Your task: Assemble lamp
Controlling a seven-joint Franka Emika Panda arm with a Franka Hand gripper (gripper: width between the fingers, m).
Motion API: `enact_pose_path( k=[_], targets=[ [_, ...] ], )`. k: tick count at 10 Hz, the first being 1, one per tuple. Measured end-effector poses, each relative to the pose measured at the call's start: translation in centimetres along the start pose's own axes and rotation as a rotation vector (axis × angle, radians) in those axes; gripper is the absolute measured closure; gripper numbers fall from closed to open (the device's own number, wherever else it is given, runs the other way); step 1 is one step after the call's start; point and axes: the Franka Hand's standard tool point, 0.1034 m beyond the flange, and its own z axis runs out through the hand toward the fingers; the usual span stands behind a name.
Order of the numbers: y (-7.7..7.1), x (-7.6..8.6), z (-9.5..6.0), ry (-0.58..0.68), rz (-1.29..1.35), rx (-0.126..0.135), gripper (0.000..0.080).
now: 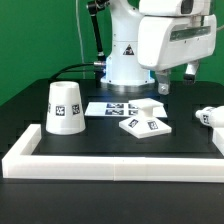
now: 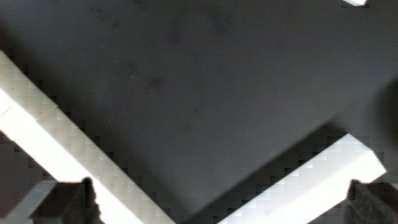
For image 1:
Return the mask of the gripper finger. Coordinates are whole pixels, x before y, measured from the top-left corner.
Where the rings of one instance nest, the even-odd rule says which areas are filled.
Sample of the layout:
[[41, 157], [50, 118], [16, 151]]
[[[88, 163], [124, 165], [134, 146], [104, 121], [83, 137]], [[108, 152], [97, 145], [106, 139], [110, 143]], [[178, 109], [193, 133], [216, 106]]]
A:
[[197, 71], [199, 69], [199, 61], [192, 61], [187, 64], [186, 71], [183, 76], [183, 81], [185, 84], [194, 84]]
[[170, 73], [169, 69], [155, 72], [158, 81], [158, 92], [162, 95], [168, 95], [170, 92]]

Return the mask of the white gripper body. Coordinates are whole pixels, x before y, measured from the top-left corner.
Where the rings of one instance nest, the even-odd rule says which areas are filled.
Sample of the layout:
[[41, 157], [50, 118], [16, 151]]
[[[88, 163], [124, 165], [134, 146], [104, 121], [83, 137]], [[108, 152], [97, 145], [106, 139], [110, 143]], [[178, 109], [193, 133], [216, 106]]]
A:
[[216, 42], [216, 17], [205, 16], [203, 25], [191, 27], [192, 17], [145, 16], [139, 25], [139, 64], [162, 71], [213, 54]]

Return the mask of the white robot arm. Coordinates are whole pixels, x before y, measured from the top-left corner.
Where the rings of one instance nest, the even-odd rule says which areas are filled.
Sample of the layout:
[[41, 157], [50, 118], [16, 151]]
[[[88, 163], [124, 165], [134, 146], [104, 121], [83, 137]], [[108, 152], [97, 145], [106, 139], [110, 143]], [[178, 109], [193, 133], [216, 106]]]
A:
[[102, 84], [137, 92], [153, 83], [167, 95], [173, 67], [187, 66], [184, 81], [195, 82], [199, 61], [213, 54], [217, 20], [212, 0], [110, 0], [112, 52]]

